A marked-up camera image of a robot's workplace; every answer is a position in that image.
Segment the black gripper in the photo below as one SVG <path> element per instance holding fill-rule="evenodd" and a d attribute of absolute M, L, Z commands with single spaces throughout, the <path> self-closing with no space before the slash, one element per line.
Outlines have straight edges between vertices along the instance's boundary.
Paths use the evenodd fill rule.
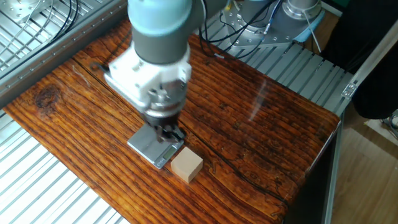
<path fill-rule="evenodd" d="M 183 141 L 187 133 L 176 125 L 179 114 L 180 111 L 147 110 L 144 112 L 144 120 L 149 126 L 154 126 L 156 140 L 159 143 L 169 142 L 168 132 L 163 128 L 166 125 L 172 125 L 171 135 L 173 140 Z"/>

